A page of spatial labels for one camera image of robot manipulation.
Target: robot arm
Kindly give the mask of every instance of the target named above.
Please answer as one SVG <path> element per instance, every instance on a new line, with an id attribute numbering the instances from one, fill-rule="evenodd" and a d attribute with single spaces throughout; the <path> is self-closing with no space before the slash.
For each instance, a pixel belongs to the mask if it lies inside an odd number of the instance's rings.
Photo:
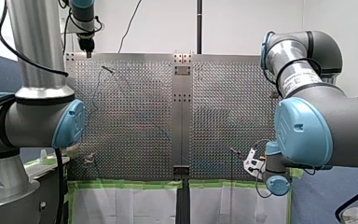
<path id="1" fill-rule="evenodd" d="M 266 145 L 263 180 L 271 193 L 290 189 L 287 167 L 358 167 L 358 98 L 323 82 L 341 72 L 337 43 L 320 32 L 271 35 L 263 52 L 262 67 L 275 75 L 283 97 L 276 140 Z"/>
<path id="2" fill-rule="evenodd" d="M 71 2 L 73 16 L 77 20 L 93 18 L 92 6 L 77 5 L 80 2 L 84 1 Z M 60 177 L 59 222 L 63 204 L 60 148 L 71 146 L 81 137 L 84 106 L 66 85 L 57 1 L 6 0 L 0 28 L 7 10 L 16 55 L 20 55 L 22 86 L 15 95 L 0 97 L 0 214 L 2 209 L 13 206 L 19 208 L 16 210 L 19 214 L 0 216 L 0 223 L 39 222 L 39 184 L 30 182 L 25 173 L 20 147 L 56 149 Z"/>

